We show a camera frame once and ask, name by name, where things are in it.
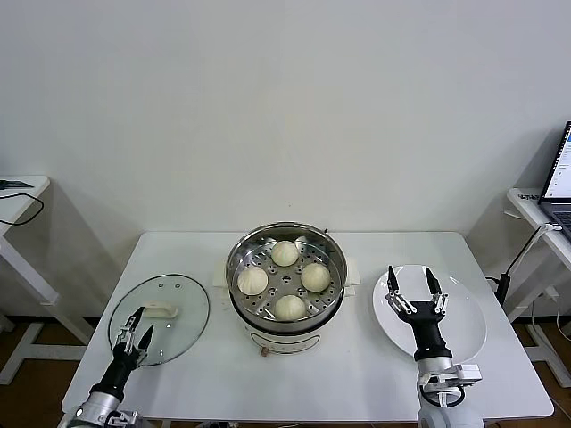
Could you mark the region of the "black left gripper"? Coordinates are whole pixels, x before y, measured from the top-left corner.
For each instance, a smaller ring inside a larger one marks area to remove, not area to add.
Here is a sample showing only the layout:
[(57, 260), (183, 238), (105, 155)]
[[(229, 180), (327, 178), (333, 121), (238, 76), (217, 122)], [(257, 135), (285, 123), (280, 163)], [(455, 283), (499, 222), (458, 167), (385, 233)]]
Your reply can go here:
[(133, 348), (135, 331), (142, 318), (144, 307), (139, 307), (128, 320), (120, 326), (116, 345), (112, 350), (112, 362), (99, 383), (92, 386), (91, 392), (101, 392), (124, 400), (124, 388), (130, 374), (139, 367), (148, 353), (153, 337), (153, 325), (143, 334), (136, 348)]

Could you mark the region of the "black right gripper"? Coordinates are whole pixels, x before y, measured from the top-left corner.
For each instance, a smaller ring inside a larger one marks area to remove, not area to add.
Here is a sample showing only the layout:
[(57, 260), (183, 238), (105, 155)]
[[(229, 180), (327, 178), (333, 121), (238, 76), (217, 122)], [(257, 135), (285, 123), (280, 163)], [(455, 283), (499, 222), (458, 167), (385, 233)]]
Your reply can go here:
[(413, 354), (415, 361), (427, 358), (451, 358), (451, 351), (441, 336), (439, 323), (444, 319), (448, 294), (443, 292), (438, 279), (429, 267), (425, 268), (426, 280), (432, 301), (413, 301), (405, 299), (399, 289), (393, 267), (388, 267), (386, 299), (393, 310), (399, 314), (399, 319), (412, 329), (416, 343)]

